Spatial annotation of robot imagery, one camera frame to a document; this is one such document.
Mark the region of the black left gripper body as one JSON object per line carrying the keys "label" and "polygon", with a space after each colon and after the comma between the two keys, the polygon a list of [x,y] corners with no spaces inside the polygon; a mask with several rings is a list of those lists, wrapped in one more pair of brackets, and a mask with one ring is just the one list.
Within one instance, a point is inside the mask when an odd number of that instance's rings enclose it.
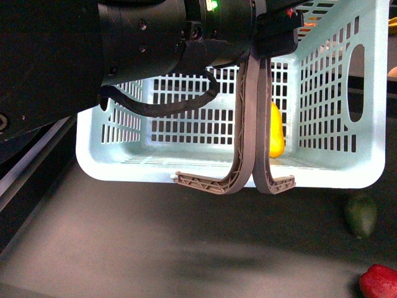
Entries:
{"label": "black left gripper body", "polygon": [[99,1],[103,85],[294,52],[298,1]]}

